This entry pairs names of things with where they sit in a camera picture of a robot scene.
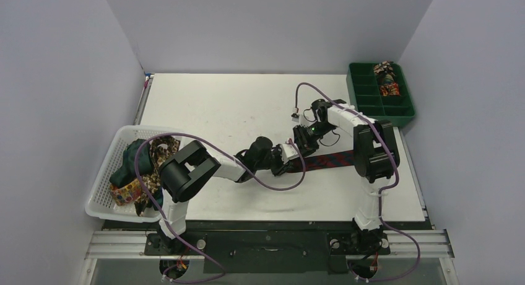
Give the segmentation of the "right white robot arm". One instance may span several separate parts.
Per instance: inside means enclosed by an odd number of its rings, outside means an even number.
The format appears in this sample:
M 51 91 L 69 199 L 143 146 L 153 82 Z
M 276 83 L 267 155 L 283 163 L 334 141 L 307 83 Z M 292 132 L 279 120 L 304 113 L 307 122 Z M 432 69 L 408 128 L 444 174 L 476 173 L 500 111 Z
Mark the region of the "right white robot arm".
M 369 230 L 379 229 L 382 222 L 383 196 L 399 182 L 399 154 L 393 125 L 388 120 L 375 120 L 358 112 L 343 100 L 319 99 L 311 104 L 314 120 L 309 122 L 295 110 L 292 117 L 293 142 L 303 157 L 319 149 L 320 140 L 339 129 L 353 140 L 353 165 L 362 177 L 362 200 L 354 216 L 359 227 L 349 235 L 349 244 L 357 252 L 367 251 L 374 243 Z

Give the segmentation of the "red navy striped tie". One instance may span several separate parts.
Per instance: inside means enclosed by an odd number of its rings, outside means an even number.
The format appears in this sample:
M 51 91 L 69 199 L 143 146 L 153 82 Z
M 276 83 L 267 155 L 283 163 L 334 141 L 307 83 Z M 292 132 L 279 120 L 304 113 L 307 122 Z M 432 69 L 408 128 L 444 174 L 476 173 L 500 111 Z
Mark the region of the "red navy striped tie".
M 321 169 L 330 169 L 338 167 L 354 166 L 354 151 L 340 151 L 318 156 L 304 157 L 306 172 Z M 300 158 L 291 160 L 285 166 L 285 173 L 303 172 L 303 166 Z

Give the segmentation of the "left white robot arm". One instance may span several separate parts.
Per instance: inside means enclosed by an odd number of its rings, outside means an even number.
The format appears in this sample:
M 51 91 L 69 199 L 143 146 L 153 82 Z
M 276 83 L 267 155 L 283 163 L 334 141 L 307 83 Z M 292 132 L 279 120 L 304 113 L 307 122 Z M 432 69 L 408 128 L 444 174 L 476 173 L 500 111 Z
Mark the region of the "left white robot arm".
M 159 209 L 161 247 L 170 254 L 184 248 L 188 201 L 194 198 L 213 177 L 235 183 L 254 178 L 256 172 L 269 170 L 275 176 L 284 174 L 294 160 L 304 165 L 298 147 L 289 140 L 274 145 L 266 137 L 258 137 L 249 148 L 234 156 L 213 155 L 198 140 L 191 141 L 170 156 L 158 169 L 163 205 Z

